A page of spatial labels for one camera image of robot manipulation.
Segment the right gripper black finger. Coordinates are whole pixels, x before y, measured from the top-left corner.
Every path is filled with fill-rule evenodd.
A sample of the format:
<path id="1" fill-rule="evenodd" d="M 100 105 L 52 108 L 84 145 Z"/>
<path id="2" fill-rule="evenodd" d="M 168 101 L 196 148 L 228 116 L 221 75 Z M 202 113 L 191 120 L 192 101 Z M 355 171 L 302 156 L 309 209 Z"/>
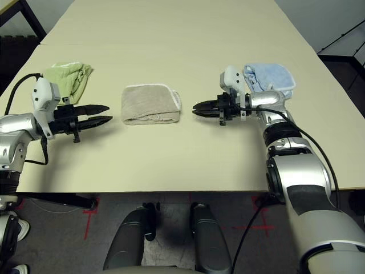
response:
<path id="1" fill-rule="evenodd" d="M 219 118 L 219 110 L 193 110 L 193 113 L 204 118 Z"/>
<path id="2" fill-rule="evenodd" d="M 197 111 L 216 110 L 218 109 L 217 103 L 217 100 L 207 100 L 194 105 L 193 109 Z"/>

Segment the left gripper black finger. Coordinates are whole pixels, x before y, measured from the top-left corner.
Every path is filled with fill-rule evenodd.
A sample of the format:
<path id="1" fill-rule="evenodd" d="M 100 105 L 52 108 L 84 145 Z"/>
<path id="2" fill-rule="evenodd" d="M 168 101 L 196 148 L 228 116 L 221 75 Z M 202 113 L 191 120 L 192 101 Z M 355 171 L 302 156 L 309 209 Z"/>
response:
<path id="1" fill-rule="evenodd" d="M 95 128 L 105 124 L 113 119 L 113 116 L 94 116 L 90 117 L 87 120 L 77 122 L 76 128 L 78 130 L 87 130 L 90 128 Z"/>
<path id="2" fill-rule="evenodd" d="M 85 106 L 75 107 L 75 113 L 77 115 L 96 115 L 109 110 L 110 108 L 104 105 L 88 104 Z"/>

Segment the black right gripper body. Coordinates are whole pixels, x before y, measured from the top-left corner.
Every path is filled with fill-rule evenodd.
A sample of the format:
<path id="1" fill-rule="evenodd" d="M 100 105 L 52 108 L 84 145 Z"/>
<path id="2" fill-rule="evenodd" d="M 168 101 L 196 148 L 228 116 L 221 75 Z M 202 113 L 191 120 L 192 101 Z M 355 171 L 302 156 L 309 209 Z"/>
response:
<path id="1" fill-rule="evenodd" d="M 220 126 L 225 126 L 226 121 L 239 117 L 242 121 L 245 121 L 248 116 L 252 114 L 249 110 L 251 107 L 250 95 L 248 93 L 239 93 L 233 88 L 229 91 L 224 91 L 221 95 L 217 96 L 217 107 L 219 114 Z"/>

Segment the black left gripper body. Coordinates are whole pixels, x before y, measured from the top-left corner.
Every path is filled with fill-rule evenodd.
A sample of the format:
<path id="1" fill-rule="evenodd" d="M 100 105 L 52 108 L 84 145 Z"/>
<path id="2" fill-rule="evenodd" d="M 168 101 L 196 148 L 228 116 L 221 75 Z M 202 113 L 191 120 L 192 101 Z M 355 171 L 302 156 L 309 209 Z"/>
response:
<path id="1" fill-rule="evenodd" d="M 78 116 L 83 114 L 81 106 L 75 107 L 73 104 L 59 106 L 54 111 L 54 121 L 52 121 L 52 133 L 56 134 L 73 134 L 74 143 L 80 142 L 79 132 L 80 122 Z"/>

